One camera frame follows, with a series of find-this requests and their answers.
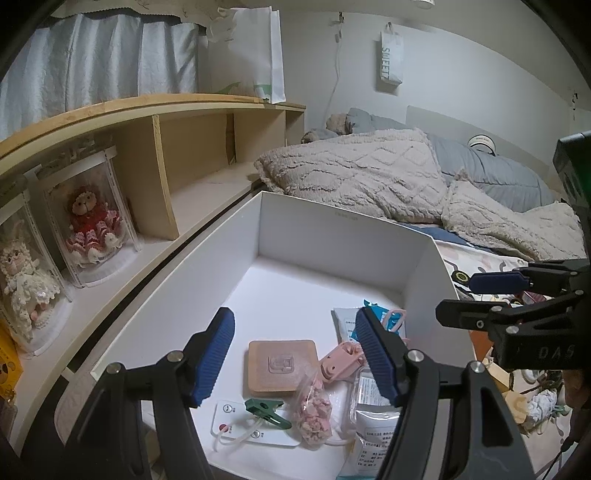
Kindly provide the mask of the pink plastic scissors tool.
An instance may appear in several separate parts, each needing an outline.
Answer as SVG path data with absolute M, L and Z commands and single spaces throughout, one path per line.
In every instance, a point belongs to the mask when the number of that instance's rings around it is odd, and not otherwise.
M 332 311 L 339 344 L 320 361 L 320 373 L 325 383 L 349 379 L 366 365 L 365 355 L 356 334 L 358 312 L 359 308 L 335 308 Z

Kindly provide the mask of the bag of pink beads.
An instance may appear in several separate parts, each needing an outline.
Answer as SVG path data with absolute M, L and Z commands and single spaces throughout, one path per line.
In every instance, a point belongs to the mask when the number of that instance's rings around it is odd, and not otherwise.
M 308 370 L 294 397 L 293 422 L 298 435 L 311 448 L 318 448 L 332 437 L 332 402 L 325 391 L 324 377 Z

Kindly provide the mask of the cartoon print bed sheet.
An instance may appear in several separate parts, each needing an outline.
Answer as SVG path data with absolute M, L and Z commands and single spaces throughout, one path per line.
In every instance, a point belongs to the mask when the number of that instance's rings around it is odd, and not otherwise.
M 474 294 L 546 297 L 517 308 L 444 300 L 436 318 L 444 327 L 485 332 L 495 363 L 506 371 L 563 372 L 565 399 L 576 411 L 571 431 L 578 446 L 559 477 L 582 478 L 590 465 L 590 261 L 531 262 L 512 271 L 475 273 L 468 287 Z

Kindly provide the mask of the grey pillow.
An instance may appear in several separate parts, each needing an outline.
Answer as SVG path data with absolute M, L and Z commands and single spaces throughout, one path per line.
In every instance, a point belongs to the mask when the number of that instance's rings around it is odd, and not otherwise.
M 465 172 L 487 195 L 516 212 L 555 201 L 554 192 L 545 182 L 547 165 L 479 127 L 418 107 L 408 108 L 404 123 L 359 108 L 346 113 L 349 133 L 388 129 L 425 132 L 448 183 Z

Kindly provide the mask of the white document pouch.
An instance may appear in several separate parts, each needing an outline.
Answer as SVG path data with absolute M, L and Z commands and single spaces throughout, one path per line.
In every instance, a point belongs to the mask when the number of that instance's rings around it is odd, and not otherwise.
M 338 479 L 375 479 L 388 452 L 401 411 L 383 397 L 369 367 L 356 373 L 342 432 L 348 456 Z

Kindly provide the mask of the blue sachet packet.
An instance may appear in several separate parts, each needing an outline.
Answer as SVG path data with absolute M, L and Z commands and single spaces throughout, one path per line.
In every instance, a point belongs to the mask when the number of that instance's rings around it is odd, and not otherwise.
M 388 331 L 398 334 L 401 338 L 405 338 L 405 323 L 407 312 L 404 309 L 393 308 L 388 309 L 377 303 L 370 303 L 368 300 L 363 301 L 363 306 L 372 309 L 381 325 Z

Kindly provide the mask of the green plastic clip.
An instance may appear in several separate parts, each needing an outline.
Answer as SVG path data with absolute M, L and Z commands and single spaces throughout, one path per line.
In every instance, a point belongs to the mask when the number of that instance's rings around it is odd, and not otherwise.
M 283 407 L 284 403 L 280 400 L 256 399 L 245 400 L 245 410 L 250 414 L 262 419 L 264 422 L 280 428 L 280 430 L 290 430 L 291 422 L 277 414 L 276 411 Z

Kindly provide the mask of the beige textured blanket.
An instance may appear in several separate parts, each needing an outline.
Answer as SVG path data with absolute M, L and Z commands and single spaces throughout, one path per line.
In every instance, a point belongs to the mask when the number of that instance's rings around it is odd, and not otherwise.
M 579 217 L 566 203 L 518 213 L 460 172 L 446 181 L 419 129 L 339 136 L 263 153 L 254 163 L 270 191 L 377 218 L 430 224 L 473 245 L 529 261 L 586 255 Z

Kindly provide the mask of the tan square pad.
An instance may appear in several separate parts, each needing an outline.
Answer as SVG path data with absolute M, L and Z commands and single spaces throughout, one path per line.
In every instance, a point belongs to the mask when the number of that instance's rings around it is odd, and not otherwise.
M 311 340 L 252 341 L 247 350 L 247 388 L 259 396 L 287 396 L 318 368 Z

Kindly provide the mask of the white cardboard storage box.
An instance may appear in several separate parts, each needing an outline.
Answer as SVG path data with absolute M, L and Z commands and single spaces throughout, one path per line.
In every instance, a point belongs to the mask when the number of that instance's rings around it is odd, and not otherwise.
M 235 337 L 211 397 L 193 411 L 218 474 L 247 479 L 332 479 L 342 447 L 213 444 L 217 404 L 246 395 L 246 353 L 255 340 L 311 340 L 325 355 L 338 342 L 337 308 L 376 303 L 407 313 L 404 334 L 433 360 L 465 366 L 469 335 L 442 327 L 435 310 L 455 288 L 433 239 L 407 227 L 311 201 L 261 193 L 194 247 L 131 315 L 92 369 L 150 365 L 204 330 L 220 307 L 235 314 Z

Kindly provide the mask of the red dress doll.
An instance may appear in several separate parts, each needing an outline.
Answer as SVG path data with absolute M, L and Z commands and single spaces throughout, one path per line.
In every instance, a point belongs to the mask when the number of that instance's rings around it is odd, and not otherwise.
M 76 265 L 97 265 L 122 246 L 121 215 L 102 199 L 95 186 L 76 189 L 68 200 L 67 211 L 69 236 L 65 245 Z

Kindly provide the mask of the hanging sweet paper bag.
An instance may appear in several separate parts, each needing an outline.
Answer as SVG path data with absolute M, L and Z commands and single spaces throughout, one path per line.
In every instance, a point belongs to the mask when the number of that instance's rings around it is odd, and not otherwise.
M 377 42 L 377 87 L 380 91 L 399 94 L 404 83 L 404 63 L 404 37 L 388 22 Z

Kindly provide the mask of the wooden bedside shelf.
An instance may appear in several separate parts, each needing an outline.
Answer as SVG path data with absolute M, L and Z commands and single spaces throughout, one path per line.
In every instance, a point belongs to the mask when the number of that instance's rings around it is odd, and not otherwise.
M 1 174 L 25 172 L 86 134 L 112 135 L 115 172 L 144 239 L 135 260 L 78 290 L 71 316 L 41 355 L 22 362 L 9 441 L 20 451 L 70 360 L 118 304 L 212 219 L 256 191 L 253 162 L 304 134 L 303 105 L 245 96 L 157 94 L 107 101 L 30 125 L 1 143 Z

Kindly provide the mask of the white paper shopping bag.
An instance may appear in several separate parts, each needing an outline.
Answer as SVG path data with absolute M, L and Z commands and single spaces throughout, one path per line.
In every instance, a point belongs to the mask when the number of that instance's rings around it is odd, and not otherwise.
M 287 100 L 284 90 L 280 12 L 219 8 L 206 30 L 211 90 L 271 104 Z

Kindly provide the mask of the grey curtain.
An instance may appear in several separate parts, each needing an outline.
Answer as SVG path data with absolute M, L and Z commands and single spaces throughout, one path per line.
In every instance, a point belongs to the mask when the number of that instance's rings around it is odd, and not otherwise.
M 1 137 L 104 101 L 198 89 L 199 28 L 168 16 L 75 15 L 38 28 L 1 81 Z

